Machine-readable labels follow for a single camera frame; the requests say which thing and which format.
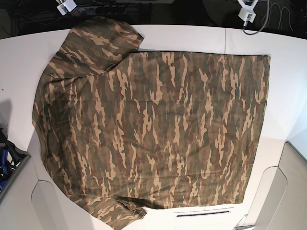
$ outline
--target t-shirt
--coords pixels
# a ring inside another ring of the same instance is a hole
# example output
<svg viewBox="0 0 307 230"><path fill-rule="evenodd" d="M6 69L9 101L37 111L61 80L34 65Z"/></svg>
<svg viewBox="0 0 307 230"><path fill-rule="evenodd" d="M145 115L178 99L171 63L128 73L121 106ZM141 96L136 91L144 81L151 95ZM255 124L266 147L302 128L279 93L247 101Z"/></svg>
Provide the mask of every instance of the t-shirt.
<svg viewBox="0 0 307 230"><path fill-rule="evenodd" d="M142 207L241 203L268 94L270 57L138 52L142 40L103 17L71 29L33 108L55 184L115 230Z"/></svg>

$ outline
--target camouflage shirt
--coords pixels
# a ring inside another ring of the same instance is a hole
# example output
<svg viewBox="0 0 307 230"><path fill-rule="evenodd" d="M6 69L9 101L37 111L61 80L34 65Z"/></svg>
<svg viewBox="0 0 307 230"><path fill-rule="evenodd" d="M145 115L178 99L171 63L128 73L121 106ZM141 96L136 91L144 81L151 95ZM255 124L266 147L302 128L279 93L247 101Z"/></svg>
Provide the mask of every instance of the camouflage shirt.
<svg viewBox="0 0 307 230"><path fill-rule="evenodd" d="M241 203L268 94L267 56L138 53L142 40L102 17L71 29L33 109L55 184L116 230L144 206Z"/></svg>

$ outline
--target camouflage pattern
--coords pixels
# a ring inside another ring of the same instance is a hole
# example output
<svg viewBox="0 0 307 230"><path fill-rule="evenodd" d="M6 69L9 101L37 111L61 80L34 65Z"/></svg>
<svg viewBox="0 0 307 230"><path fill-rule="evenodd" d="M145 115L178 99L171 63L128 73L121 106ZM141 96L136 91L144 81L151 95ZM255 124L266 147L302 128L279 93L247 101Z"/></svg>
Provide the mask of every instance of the camouflage pattern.
<svg viewBox="0 0 307 230"><path fill-rule="evenodd" d="M33 120L51 178L115 230L151 208L241 203L260 137L267 56L136 53L126 23L73 28Z"/></svg>

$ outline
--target white table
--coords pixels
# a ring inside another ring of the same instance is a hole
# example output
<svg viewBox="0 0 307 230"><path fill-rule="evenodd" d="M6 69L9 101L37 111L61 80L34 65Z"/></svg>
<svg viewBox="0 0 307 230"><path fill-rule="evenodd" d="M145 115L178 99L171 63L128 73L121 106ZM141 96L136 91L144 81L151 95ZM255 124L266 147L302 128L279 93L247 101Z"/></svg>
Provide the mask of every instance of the white table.
<svg viewBox="0 0 307 230"><path fill-rule="evenodd" d="M276 34L259 33L247 36L240 30L200 26L179 25L136 25L134 28L144 36L140 50L196 51L224 54L270 55L269 96L263 128L257 149L250 181L244 202L231 205L230 219L219 220L219 224L208 225L206 229L231 230L244 214L249 212L245 224L255 223L274 177L274 166L278 165L283 145L291 140L302 154L307 156L307 41ZM20 197L19 206L27 207L23 213L27 221L6 224L5 215L0 215L4 229L42 229L39 217L31 205L30 193L35 181L51 181L40 159L39 141L32 126L32 108L36 87L49 60L58 51L69 30L31 34L0 40L0 123L8 125L9 140L32 155L27 167L35 166L35 171L14 184L14 198ZM261 189L255 198L257 189ZM68 200L56 187L59 209L68 229L111 229L90 216ZM230 207L206 207L206 210ZM9 216L18 208L0 206ZM199 210L199 207L184 208L179 211ZM190 220L178 221L174 210L151 210L143 220L127 226L132 229L185 229ZM193 219L193 229L207 222Z"/></svg>

